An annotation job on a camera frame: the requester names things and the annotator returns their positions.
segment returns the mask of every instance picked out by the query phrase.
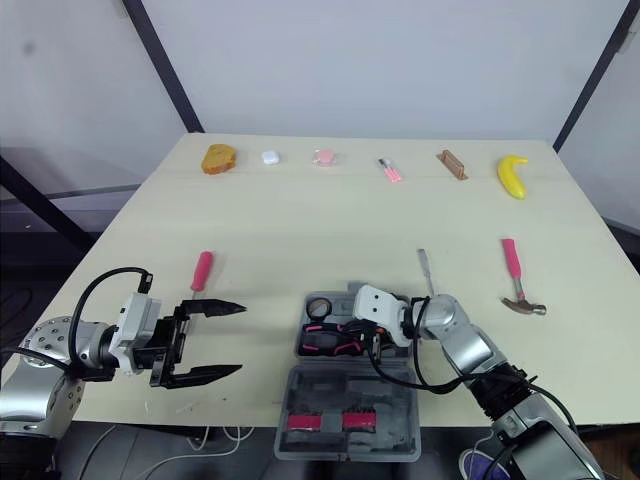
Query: table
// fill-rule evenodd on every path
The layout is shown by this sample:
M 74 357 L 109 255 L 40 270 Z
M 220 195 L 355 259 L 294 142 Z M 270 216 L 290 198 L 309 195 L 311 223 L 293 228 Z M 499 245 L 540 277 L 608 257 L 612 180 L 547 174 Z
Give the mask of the table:
M 208 176 L 208 146 L 238 150 L 237 166 Z M 338 163 L 311 163 L 330 148 Z M 458 181 L 435 155 L 448 148 L 465 164 Z M 262 164 L 277 150 L 282 163 Z M 510 197 L 496 162 L 528 157 L 519 173 L 529 192 Z M 375 159 L 391 158 L 404 175 L 392 184 Z M 508 310 L 514 296 L 500 238 L 516 239 L 525 291 L 545 317 Z M 244 135 L 185 135 L 76 268 L 42 316 L 70 314 L 100 273 L 136 265 L 155 275 L 161 313 L 191 291 L 202 250 L 217 253 L 207 296 L 245 305 L 228 317 L 197 319 L 176 372 L 241 363 L 204 387 L 149 388 L 149 373 L 91 383 L 78 420 L 167 425 L 277 424 L 303 299 L 362 280 L 409 296 L 426 286 L 416 248 L 429 253 L 435 288 L 459 299 L 510 362 L 555 393 L 576 421 L 640 421 L 640 278 L 549 145 L 542 141 L 384 140 Z M 138 278 L 107 280 L 83 318 L 114 323 Z M 439 345 L 420 349 L 425 374 L 453 372 Z M 16 357 L 7 367 L 15 366 Z M 446 396 L 418 393 L 423 426 L 488 425 L 463 387 Z

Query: hammer head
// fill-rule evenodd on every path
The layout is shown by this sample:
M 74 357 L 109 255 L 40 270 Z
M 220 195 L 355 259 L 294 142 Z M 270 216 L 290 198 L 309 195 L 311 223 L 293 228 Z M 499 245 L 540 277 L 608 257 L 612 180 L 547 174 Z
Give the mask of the hammer head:
M 509 300 L 508 298 L 503 298 L 502 303 L 504 303 L 514 312 L 524 313 L 525 315 L 531 315 L 532 313 L 545 315 L 547 313 L 547 307 L 545 307 L 544 305 L 529 303 L 525 299 L 514 302 L 513 300 Z

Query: pink screwdriver handle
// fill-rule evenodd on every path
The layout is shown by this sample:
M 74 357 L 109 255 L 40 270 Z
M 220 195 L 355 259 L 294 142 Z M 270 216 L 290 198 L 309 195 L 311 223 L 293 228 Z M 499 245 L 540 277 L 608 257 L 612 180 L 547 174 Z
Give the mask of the pink screwdriver handle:
M 518 254 L 516 253 L 516 242 L 512 238 L 502 239 L 502 248 L 504 249 L 504 256 L 507 259 L 507 267 L 512 278 L 520 278 L 522 271 L 520 270 L 520 262 L 518 261 Z
M 191 290 L 194 292 L 201 292 L 204 290 L 204 285 L 207 283 L 207 278 L 209 278 L 209 272 L 211 271 L 211 266 L 213 265 L 213 253 L 212 252 L 202 252 L 200 254 L 200 258 L 198 258 L 198 264 L 196 265 L 196 269 L 193 272 L 193 282 L 191 283 Z

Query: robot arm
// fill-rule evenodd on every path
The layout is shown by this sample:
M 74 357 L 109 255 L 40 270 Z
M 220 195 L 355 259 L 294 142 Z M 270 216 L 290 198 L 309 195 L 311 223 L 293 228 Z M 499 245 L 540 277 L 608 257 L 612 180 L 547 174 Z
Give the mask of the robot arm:
M 206 385 L 240 369 L 242 365 L 209 365 L 173 373 L 182 360 L 191 314 L 209 317 L 243 311 L 243 306 L 222 300 L 184 300 L 172 315 L 158 318 L 160 301 L 133 293 L 120 309 L 116 325 L 77 323 L 74 343 L 79 364 L 69 353 L 71 317 L 34 326 L 20 344 L 18 366 L 0 391 L 3 478 L 46 478 L 43 473 L 80 405 L 85 383 L 110 381 L 116 368 L 127 375 L 151 370 L 150 386 L 168 389 Z M 43 358 L 62 363 L 56 366 Z
M 420 337 L 438 340 L 445 357 L 484 412 L 492 429 L 512 450 L 512 469 L 526 480 L 604 480 L 596 460 L 580 438 L 539 393 L 532 392 L 524 375 L 509 365 L 491 339 L 473 325 L 458 301 L 436 295 L 410 306 L 369 285 L 362 287 L 354 316 L 385 328 L 394 342 L 408 346 L 413 327 Z M 506 382 L 505 376 L 521 382 Z

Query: banana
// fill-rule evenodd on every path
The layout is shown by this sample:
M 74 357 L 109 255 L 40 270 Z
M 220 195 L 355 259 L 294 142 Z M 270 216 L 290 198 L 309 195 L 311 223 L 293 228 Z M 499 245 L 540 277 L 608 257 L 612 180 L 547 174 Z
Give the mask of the banana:
M 516 155 L 507 155 L 498 162 L 498 178 L 512 196 L 523 199 L 527 196 L 527 187 L 518 178 L 515 172 L 517 163 L 527 163 L 529 160 Z

